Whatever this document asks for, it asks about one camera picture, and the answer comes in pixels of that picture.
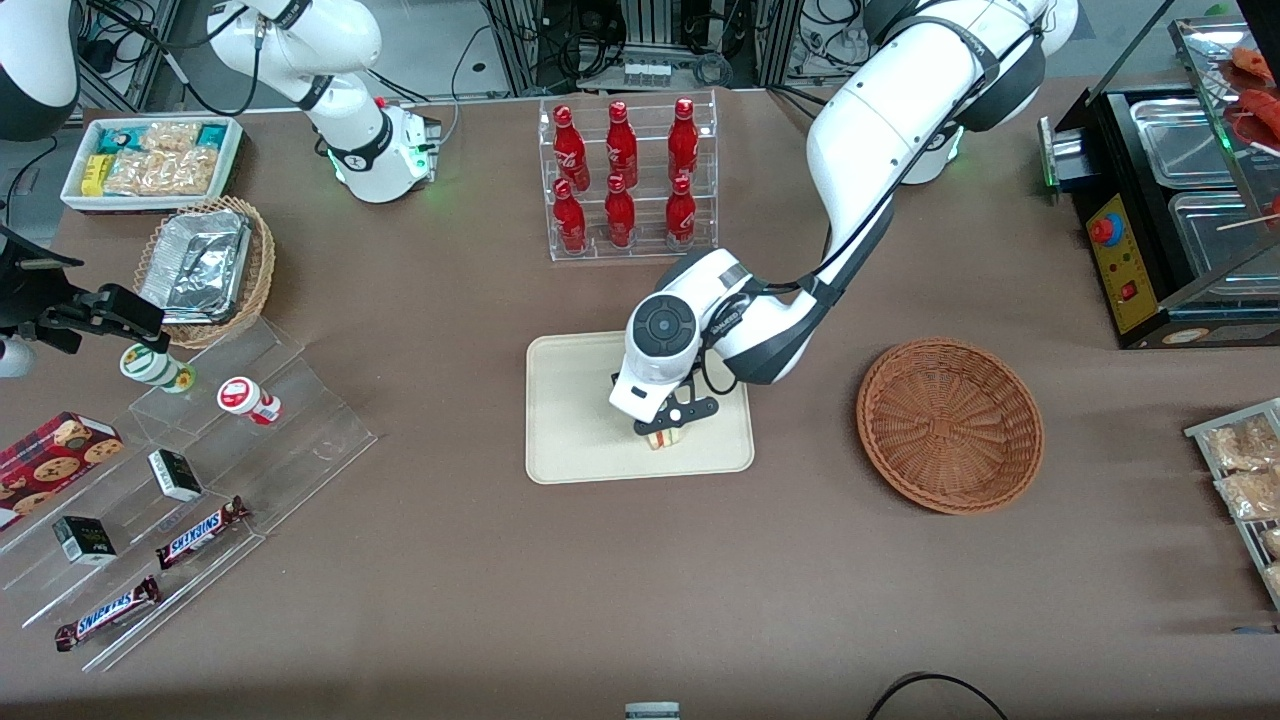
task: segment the cookie box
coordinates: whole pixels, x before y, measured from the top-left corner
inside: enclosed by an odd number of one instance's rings
[[[59,413],[0,451],[0,530],[123,448],[111,425]]]
[[[159,195],[147,197],[84,195],[81,190],[81,181],[84,178],[90,158],[99,151],[102,135],[124,124],[146,126],[155,120],[227,127],[227,133],[223,136],[221,146],[218,150],[218,163],[214,165],[214,177],[209,183],[209,191],[205,195]],[[236,154],[239,150],[242,136],[243,129],[234,119],[212,115],[155,115],[132,119],[111,118],[93,120],[84,128],[84,137],[76,151],[72,169],[67,173],[67,181],[63,183],[61,192],[63,202],[73,210],[92,215],[163,213],[177,208],[187,208],[197,202],[216,200],[221,197],[223,191],[230,182],[232,168],[236,164]]]

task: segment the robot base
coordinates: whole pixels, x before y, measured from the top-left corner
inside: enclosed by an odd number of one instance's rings
[[[392,140],[370,169],[346,169],[329,154],[338,179],[365,202],[390,202],[420,184],[435,181],[440,123],[402,108],[384,108],[383,113],[392,120]]]

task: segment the empty wicker basket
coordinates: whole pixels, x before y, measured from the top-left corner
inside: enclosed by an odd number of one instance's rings
[[[200,350],[209,347],[215,341],[233,332],[248,328],[253,319],[262,313],[266,305],[266,296],[271,291],[271,273],[275,270],[275,240],[271,237],[271,228],[266,227],[262,215],[248,202],[238,197],[219,197],[191,208],[183,208],[169,218],[189,213],[212,213],[214,210],[236,210],[247,217],[253,223],[253,234],[250,238],[248,258],[244,260],[244,277],[241,281],[239,297],[237,299],[236,316],[220,325],[165,325],[165,332],[173,338],[173,343],[179,347]],[[142,251],[142,261],[133,273],[133,292],[138,292],[142,281],[147,277],[151,266],[151,254],[155,251],[156,240],[160,237],[160,227],[151,233],[151,241]]]
[[[876,469],[940,512],[1009,505],[1039,471],[1036,401],[1009,366],[972,345],[924,338],[888,350],[863,379],[856,413]]]

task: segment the snickers bar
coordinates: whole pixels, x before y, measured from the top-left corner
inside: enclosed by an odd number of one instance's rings
[[[138,587],[81,618],[79,623],[58,628],[54,644],[58,647],[58,652],[67,652],[134,609],[148,603],[159,605],[160,600],[160,585],[156,584],[155,578],[147,575]]]
[[[182,533],[169,544],[156,550],[156,557],[160,559],[160,569],[168,570],[169,568],[173,568],[179,560],[212,542],[212,539],[221,534],[223,530],[232,527],[232,523],[246,515],[248,515],[248,510],[237,495],[230,502],[219,507],[218,512],[205,518],[195,528]]]

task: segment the yellow control panel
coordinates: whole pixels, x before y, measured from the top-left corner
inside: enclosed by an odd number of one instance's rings
[[[1116,195],[1089,219],[1084,229],[1089,233],[1093,259],[1107,291],[1107,304],[1116,327],[1126,333],[1156,314],[1160,305],[1151,290],[1151,278],[1133,240],[1129,215]]]

